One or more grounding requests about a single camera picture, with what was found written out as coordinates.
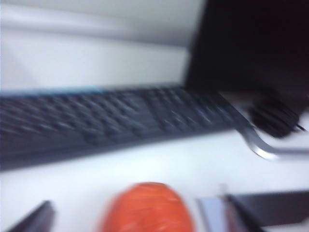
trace orange object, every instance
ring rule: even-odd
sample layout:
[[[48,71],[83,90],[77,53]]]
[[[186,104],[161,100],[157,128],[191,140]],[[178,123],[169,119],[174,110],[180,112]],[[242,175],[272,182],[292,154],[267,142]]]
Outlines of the orange object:
[[[180,197],[166,185],[142,183],[113,203],[99,232],[193,232]]]

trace black monitor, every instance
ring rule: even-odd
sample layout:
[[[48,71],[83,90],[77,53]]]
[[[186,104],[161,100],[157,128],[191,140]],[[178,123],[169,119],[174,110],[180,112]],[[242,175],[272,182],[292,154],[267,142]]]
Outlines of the black monitor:
[[[208,0],[186,86],[309,92],[309,1]]]

